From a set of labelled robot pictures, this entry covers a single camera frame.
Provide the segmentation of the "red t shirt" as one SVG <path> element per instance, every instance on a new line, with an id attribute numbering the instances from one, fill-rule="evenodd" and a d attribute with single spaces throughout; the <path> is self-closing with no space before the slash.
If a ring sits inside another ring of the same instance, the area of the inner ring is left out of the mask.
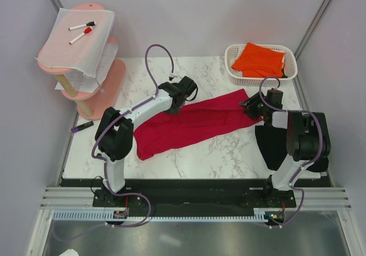
<path id="1" fill-rule="evenodd" d="M 244 89 L 181 108 L 179 114 L 161 112 L 134 131 L 137 156 L 144 161 L 170 149 L 180 149 L 218 135 L 251 127 L 262 121 L 244 113 L 240 102 L 247 100 Z"/>

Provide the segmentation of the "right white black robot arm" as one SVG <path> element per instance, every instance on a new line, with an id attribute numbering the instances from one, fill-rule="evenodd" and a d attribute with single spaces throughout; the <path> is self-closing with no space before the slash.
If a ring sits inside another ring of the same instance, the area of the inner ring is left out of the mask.
<path id="1" fill-rule="evenodd" d="M 293 189 L 300 175 L 313 165 L 318 166 L 316 172 L 326 170 L 322 161 L 331 150 L 325 115 L 285 111 L 282 99 L 282 91 L 270 89 L 239 104 L 250 119 L 264 121 L 262 126 L 255 127 L 254 133 L 267 167 L 274 172 L 266 180 L 261 196 L 270 207 L 280 203 L 282 191 Z"/>

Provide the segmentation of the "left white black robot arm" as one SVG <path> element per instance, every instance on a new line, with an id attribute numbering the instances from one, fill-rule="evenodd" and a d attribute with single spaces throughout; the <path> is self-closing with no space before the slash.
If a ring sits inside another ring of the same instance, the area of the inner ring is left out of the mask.
<path id="1" fill-rule="evenodd" d="M 125 109 L 109 107 L 104 111 L 92 149 L 92 157 L 104 164 L 104 185 L 108 188 L 106 200 L 112 206 L 125 202 L 124 162 L 133 146 L 134 131 L 155 115 L 165 112 L 178 114 L 191 95 L 195 99 L 198 86 L 189 77 L 178 83 L 164 82 L 156 92 Z"/>

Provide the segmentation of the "orange t shirt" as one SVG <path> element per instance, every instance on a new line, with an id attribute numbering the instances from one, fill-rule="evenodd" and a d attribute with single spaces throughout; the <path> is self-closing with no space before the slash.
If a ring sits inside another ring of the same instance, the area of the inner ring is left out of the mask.
<path id="1" fill-rule="evenodd" d="M 285 53 L 247 43 L 231 68 L 242 72 L 242 76 L 246 78 L 282 78 L 284 57 Z"/>

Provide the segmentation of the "black folded t shirt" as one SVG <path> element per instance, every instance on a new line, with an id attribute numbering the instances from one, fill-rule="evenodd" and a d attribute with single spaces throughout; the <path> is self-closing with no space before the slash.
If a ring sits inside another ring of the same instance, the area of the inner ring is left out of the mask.
<path id="1" fill-rule="evenodd" d="M 277 171 L 287 156 L 287 131 L 282 128 L 255 126 L 254 133 L 258 148 L 267 168 Z M 326 149 L 325 153 L 329 154 L 331 150 L 330 140 L 323 145 Z M 311 167 L 307 168 L 307 170 L 314 173 L 322 173 L 328 170 L 328 166 L 329 159 L 323 155 Z"/>

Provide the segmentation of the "pink tiered shelf stand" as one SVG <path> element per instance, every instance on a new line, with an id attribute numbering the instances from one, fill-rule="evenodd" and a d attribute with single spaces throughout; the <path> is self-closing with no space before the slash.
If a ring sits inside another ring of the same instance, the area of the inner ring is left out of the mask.
<path id="1" fill-rule="evenodd" d="M 75 6 L 69 10 L 105 9 L 103 6 L 96 3 L 85 3 Z M 106 44 L 107 43 L 115 43 L 118 45 L 116 38 L 112 36 L 111 32 Z M 44 72 L 56 78 L 57 85 L 55 88 L 59 90 L 64 97 L 71 101 L 74 101 L 77 104 L 77 110 L 79 115 L 86 119 L 94 121 L 102 117 L 105 109 L 110 106 L 114 106 L 126 75 L 126 66 L 124 62 L 115 57 L 106 79 L 101 85 L 98 85 L 99 88 L 97 88 L 92 93 L 83 93 L 76 92 L 70 82 L 66 79 L 66 74 L 74 71 L 73 69 L 48 68 L 43 66 L 39 62 L 38 65 Z"/>

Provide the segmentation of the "purple capped marker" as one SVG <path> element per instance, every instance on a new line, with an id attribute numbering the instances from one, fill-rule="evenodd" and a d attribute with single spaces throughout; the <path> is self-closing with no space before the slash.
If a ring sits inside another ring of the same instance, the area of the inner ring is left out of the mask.
<path id="1" fill-rule="evenodd" d="M 81 130 L 85 130 L 85 129 L 89 128 L 89 127 L 92 127 L 93 125 L 94 125 L 94 122 L 93 121 L 89 121 L 89 122 L 83 123 L 81 125 L 78 125 L 76 127 L 73 127 L 71 129 L 71 133 L 73 133 L 73 134 L 74 133 L 77 133 L 77 132 L 79 132 Z"/>

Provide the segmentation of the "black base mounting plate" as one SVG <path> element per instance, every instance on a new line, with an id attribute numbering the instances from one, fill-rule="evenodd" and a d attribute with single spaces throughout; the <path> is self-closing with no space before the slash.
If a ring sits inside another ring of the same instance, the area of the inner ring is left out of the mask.
<path id="1" fill-rule="evenodd" d="M 93 206 L 127 207 L 141 216 L 224 216 L 293 208 L 296 201 L 290 190 L 269 192 L 264 179 L 128 179 L 117 195 L 97 189 Z"/>

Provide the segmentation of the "white paper sheets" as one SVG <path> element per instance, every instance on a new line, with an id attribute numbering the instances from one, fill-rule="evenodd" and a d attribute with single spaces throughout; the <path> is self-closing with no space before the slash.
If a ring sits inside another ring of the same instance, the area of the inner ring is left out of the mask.
<path id="1" fill-rule="evenodd" d="M 118 51 L 118 45 L 115 43 L 107 43 L 101 54 L 99 63 L 96 68 L 96 78 L 84 76 L 78 70 L 66 74 L 66 79 L 70 82 L 76 92 L 92 93 L 106 79 L 109 69 L 114 62 Z"/>

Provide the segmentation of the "white mesh cloth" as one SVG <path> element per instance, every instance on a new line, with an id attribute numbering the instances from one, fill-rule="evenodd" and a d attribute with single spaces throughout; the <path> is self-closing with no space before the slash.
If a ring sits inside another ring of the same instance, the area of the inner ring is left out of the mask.
<path id="1" fill-rule="evenodd" d="M 110 36 L 115 13 L 109 10 L 60 9 L 54 27 L 38 54 L 37 61 L 48 68 L 73 69 L 90 78 L 96 77 L 96 68 Z M 69 27 L 96 21 L 93 30 L 70 45 L 69 42 L 87 27 L 69 31 Z"/>

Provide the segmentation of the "red capped whiteboard marker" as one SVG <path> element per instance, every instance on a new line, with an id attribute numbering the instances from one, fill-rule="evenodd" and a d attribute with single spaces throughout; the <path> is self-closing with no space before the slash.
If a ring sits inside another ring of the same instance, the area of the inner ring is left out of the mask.
<path id="1" fill-rule="evenodd" d="M 79 39 L 81 39 L 86 34 L 89 34 L 93 28 L 91 26 L 88 26 L 81 34 L 77 35 L 74 39 L 72 39 L 69 44 L 73 45 L 75 42 L 77 42 Z"/>

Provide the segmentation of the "black capped whiteboard marker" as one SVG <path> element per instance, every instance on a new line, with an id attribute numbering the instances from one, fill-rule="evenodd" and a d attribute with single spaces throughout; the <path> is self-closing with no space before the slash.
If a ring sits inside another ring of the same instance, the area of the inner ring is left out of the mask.
<path id="1" fill-rule="evenodd" d="M 72 31 L 72 30 L 77 30 L 77 29 L 81 29 L 81 28 L 84 28 L 84 27 L 93 27 L 96 24 L 97 24 L 96 21 L 91 21 L 91 22 L 88 22 L 88 23 L 84 23 L 82 25 L 77 25 L 77 26 L 69 27 L 68 30 L 69 31 Z"/>

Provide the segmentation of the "crumpled white paper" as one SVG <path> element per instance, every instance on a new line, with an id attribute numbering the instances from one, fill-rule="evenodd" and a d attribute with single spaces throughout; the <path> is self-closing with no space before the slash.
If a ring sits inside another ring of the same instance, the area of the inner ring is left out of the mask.
<path id="1" fill-rule="evenodd" d="M 79 254 L 74 249 L 67 249 L 59 256 L 79 256 Z"/>

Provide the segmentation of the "aluminium frame rail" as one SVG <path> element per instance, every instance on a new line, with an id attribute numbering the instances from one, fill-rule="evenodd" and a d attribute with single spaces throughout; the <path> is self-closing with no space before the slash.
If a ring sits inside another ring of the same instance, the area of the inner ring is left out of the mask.
<path id="1" fill-rule="evenodd" d="M 342 187 L 305 187 L 302 210 L 351 210 L 348 195 Z M 94 195 L 87 187 L 48 187 L 41 209 L 91 209 Z"/>

